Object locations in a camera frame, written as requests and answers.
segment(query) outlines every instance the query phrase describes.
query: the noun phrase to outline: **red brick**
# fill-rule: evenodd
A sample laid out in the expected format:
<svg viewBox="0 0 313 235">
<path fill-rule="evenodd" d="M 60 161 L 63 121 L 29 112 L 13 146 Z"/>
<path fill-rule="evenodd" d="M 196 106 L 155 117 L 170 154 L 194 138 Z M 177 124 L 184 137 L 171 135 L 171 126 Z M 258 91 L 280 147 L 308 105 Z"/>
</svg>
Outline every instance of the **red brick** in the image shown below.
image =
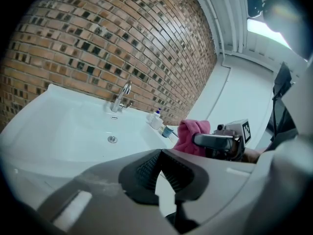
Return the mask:
<svg viewBox="0 0 313 235">
<path fill-rule="evenodd" d="M 86 52 L 83 53 L 81 60 L 83 60 L 89 64 L 92 64 L 92 65 L 97 65 L 99 62 L 99 58 L 95 57 L 92 54 L 86 53 Z"/>
<path fill-rule="evenodd" d="M 117 45 L 122 49 L 126 50 L 128 53 L 131 53 L 133 50 L 133 47 L 129 43 L 121 39 L 118 41 Z"/>
<path fill-rule="evenodd" d="M 124 64 L 124 61 L 111 55 L 110 58 L 109 58 L 109 62 L 116 65 L 116 66 L 119 66 L 119 67 L 122 67 L 123 64 Z"/>
<path fill-rule="evenodd" d="M 52 29 L 60 29 L 63 26 L 63 22 L 59 20 L 50 20 L 47 24 L 47 27 Z"/>
<path fill-rule="evenodd" d="M 70 23 L 74 24 L 76 26 L 85 28 L 88 24 L 88 21 L 86 19 L 83 19 L 83 18 L 72 16 L 72 18 L 70 19 Z"/>
<path fill-rule="evenodd" d="M 34 75 L 34 76 L 39 76 L 39 77 L 42 77 L 42 78 L 46 78 L 46 79 L 49 78 L 49 72 L 47 72 L 45 70 L 42 70 L 40 68 L 37 68 L 37 67 L 25 66 L 24 72 L 28 73 L 28 74 L 31 74 L 31 75 Z"/>
<path fill-rule="evenodd" d="M 135 38 L 137 38 L 140 42 L 144 39 L 144 36 L 135 28 L 131 28 L 129 33 L 131 33 Z"/>
<path fill-rule="evenodd" d="M 91 11 L 91 12 L 93 12 L 95 14 L 98 14 L 100 12 L 100 10 L 101 10 L 100 7 L 98 7 L 98 6 L 94 5 L 94 4 L 91 4 L 91 3 L 87 3 L 84 6 L 84 9 L 88 10 L 88 11 Z"/>
<path fill-rule="evenodd" d="M 69 77 L 64 78 L 63 84 L 70 88 L 78 89 L 84 92 L 95 93 L 95 87 L 93 85 Z"/>
<path fill-rule="evenodd" d="M 68 64 L 69 57 L 60 53 L 55 53 L 53 60 L 57 63 L 61 63 L 65 65 L 65 64 Z"/>
<path fill-rule="evenodd" d="M 101 78 L 104 79 L 104 80 L 107 80 L 107 81 L 109 81 L 111 83 L 115 83 L 117 81 L 117 77 L 116 76 L 114 76 L 114 75 L 112 75 L 112 74 L 110 74 L 110 73 L 108 73 L 106 71 L 101 74 Z"/>
<path fill-rule="evenodd" d="M 88 79 L 88 75 L 86 73 L 79 72 L 76 70 L 73 70 L 72 77 L 83 82 L 86 82 Z"/>
<path fill-rule="evenodd" d="M 50 73 L 49 74 L 49 80 L 52 81 L 52 82 L 56 82 L 56 83 L 62 84 L 63 77 L 60 76 L 60 75 L 57 75 L 57 74 Z"/>
</svg>

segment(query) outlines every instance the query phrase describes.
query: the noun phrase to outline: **sink basin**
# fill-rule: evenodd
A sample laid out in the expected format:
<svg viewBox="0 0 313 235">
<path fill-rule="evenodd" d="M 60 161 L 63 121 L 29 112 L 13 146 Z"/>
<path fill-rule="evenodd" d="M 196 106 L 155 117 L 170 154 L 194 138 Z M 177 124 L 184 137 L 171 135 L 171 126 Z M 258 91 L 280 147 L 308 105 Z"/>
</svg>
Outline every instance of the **sink basin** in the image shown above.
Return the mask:
<svg viewBox="0 0 313 235">
<path fill-rule="evenodd" d="M 1 159 L 41 175 L 74 177 L 101 162 L 174 146 L 147 123 L 148 113 L 113 113 L 111 105 L 49 85 L 0 134 Z"/>
</svg>

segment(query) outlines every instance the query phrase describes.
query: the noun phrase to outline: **white bottle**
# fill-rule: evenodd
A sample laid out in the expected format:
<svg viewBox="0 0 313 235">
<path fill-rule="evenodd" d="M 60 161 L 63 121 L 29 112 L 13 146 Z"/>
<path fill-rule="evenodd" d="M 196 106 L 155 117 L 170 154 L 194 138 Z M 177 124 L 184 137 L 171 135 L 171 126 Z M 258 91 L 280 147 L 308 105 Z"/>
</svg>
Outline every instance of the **white bottle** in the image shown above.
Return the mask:
<svg viewBox="0 0 313 235">
<path fill-rule="evenodd" d="M 160 110 L 161 110 L 161 108 L 159 108 L 156 112 L 153 112 L 153 113 L 150 114 L 149 123 L 151 123 L 151 121 L 152 121 L 152 119 L 153 119 L 154 117 L 157 117 L 157 118 L 160 117 Z"/>
</svg>

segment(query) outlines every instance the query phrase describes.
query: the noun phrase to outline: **faucet handle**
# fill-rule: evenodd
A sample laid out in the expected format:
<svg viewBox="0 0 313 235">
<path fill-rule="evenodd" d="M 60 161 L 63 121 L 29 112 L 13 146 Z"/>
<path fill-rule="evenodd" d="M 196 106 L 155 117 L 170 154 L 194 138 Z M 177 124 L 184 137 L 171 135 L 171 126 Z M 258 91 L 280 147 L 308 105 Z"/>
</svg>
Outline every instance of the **faucet handle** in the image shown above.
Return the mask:
<svg viewBox="0 0 313 235">
<path fill-rule="evenodd" d="M 133 105 L 133 101 L 130 101 L 127 105 L 126 108 L 131 107 Z"/>
</svg>

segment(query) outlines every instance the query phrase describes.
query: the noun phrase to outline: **dark tile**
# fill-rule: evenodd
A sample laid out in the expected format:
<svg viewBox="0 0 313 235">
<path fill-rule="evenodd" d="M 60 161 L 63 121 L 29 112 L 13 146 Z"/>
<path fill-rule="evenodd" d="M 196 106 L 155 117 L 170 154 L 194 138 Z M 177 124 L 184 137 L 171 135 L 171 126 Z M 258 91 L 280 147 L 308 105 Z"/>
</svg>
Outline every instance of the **dark tile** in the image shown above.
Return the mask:
<svg viewBox="0 0 313 235">
<path fill-rule="evenodd" d="M 119 48 L 117 48 L 117 49 L 115 50 L 115 54 L 116 54 L 116 55 L 119 56 L 121 53 L 122 53 L 122 51 L 121 51 Z"/>
<path fill-rule="evenodd" d="M 119 69 L 119 68 L 116 68 L 114 73 L 117 74 L 117 75 L 120 75 L 122 73 L 122 70 Z"/>
<path fill-rule="evenodd" d="M 124 38 L 125 40 L 128 40 L 129 39 L 129 35 L 127 33 L 124 33 L 122 38 Z"/>
<path fill-rule="evenodd" d="M 112 66 L 112 65 L 106 63 L 106 64 L 104 65 L 104 69 L 106 69 L 107 71 L 109 71 L 109 70 L 111 69 L 111 66 Z"/>
<path fill-rule="evenodd" d="M 23 56 L 22 56 L 22 62 L 25 62 L 26 61 L 26 54 L 23 54 Z"/>
<path fill-rule="evenodd" d="M 125 64 L 124 69 L 129 71 L 129 69 L 131 68 L 131 66 L 129 64 Z"/>
<path fill-rule="evenodd" d="M 94 67 L 88 66 L 88 68 L 87 68 L 87 73 L 92 74 L 92 73 L 93 73 L 93 70 L 94 70 Z"/>
<path fill-rule="evenodd" d="M 73 1 L 74 1 L 74 0 L 68 0 L 67 2 L 68 2 L 68 3 L 72 3 Z"/>
<path fill-rule="evenodd" d="M 107 90 L 112 89 L 112 87 L 113 87 L 113 85 L 112 85 L 112 84 L 109 84 L 109 83 L 108 83 L 108 84 L 106 85 L 106 89 L 107 89 Z"/>
<path fill-rule="evenodd" d="M 37 18 L 34 17 L 30 23 L 31 23 L 31 24 L 33 24 L 33 23 L 35 24 L 35 23 L 36 23 L 36 20 L 37 20 Z"/>
<path fill-rule="evenodd" d="M 108 40 L 110 40 L 111 36 L 112 36 L 112 34 L 109 33 L 109 32 L 107 32 L 107 33 L 104 35 L 104 37 L 105 37 L 106 39 L 108 39 Z"/>
<path fill-rule="evenodd" d="M 41 25 L 42 22 L 43 22 L 43 19 L 40 18 L 40 19 L 37 21 L 36 25 Z"/>
<path fill-rule="evenodd" d="M 142 79 L 142 80 L 145 79 L 145 77 L 146 77 L 146 75 L 145 75 L 144 73 L 141 73 L 141 74 L 139 75 L 139 78 Z"/>
<path fill-rule="evenodd" d="M 63 16 L 64 16 L 64 13 L 59 13 L 59 14 L 57 15 L 57 19 L 62 19 Z"/>
<path fill-rule="evenodd" d="M 89 17 L 90 13 L 88 11 L 85 11 L 83 14 L 82 14 L 82 17 L 83 18 L 87 18 Z"/>
<path fill-rule="evenodd" d="M 93 20 L 95 23 L 100 22 L 101 18 L 99 16 L 96 16 L 96 18 Z"/>
<path fill-rule="evenodd" d="M 77 6 L 77 5 L 79 5 L 79 3 L 80 3 L 80 0 L 76 0 L 73 4 L 74 4 L 75 6 Z"/>
<path fill-rule="evenodd" d="M 115 23 L 116 25 L 120 25 L 120 24 L 121 24 L 121 21 L 120 21 L 119 19 L 115 19 L 115 20 L 114 20 L 114 23 Z"/>
<path fill-rule="evenodd" d="M 134 69 L 134 70 L 133 70 L 133 74 L 134 74 L 135 76 L 138 75 L 138 72 L 139 72 L 139 71 L 138 71 L 137 69 Z"/>
<path fill-rule="evenodd" d="M 82 45 L 82 49 L 83 49 L 83 50 L 88 50 L 89 46 L 90 46 L 89 43 L 84 42 L 83 45 Z"/>
<path fill-rule="evenodd" d="M 97 27 L 95 30 L 94 30 L 94 33 L 96 34 L 101 34 L 102 33 L 102 29 L 100 27 Z"/>
<path fill-rule="evenodd" d="M 66 51 L 66 49 L 67 49 L 66 45 L 61 45 L 60 51 L 64 52 L 64 51 Z"/>
<path fill-rule="evenodd" d="M 134 39 L 134 40 L 132 40 L 132 45 L 135 46 L 135 47 L 137 47 L 138 42 Z"/>
<path fill-rule="evenodd" d="M 92 78 L 92 83 L 95 84 L 95 85 L 98 85 L 98 82 L 99 82 L 99 79 L 97 78 Z"/>
<path fill-rule="evenodd" d="M 68 28 L 68 24 L 65 23 L 62 27 L 62 30 L 66 30 L 67 28 Z"/>
<path fill-rule="evenodd" d="M 98 48 L 98 47 L 95 46 L 95 47 L 93 48 L 93 50 L 92 50 L 92 54 L 98 55 L 99 52 L 100 52 L 100 50 L 101 50 L 100 48 Z"/>
<path fill-rule="evenodd" d="M 77 69 L 82 70 L 84 68 L 85 63 L 83 62 L 78 62 L 77 63 Z"/>
</svg>

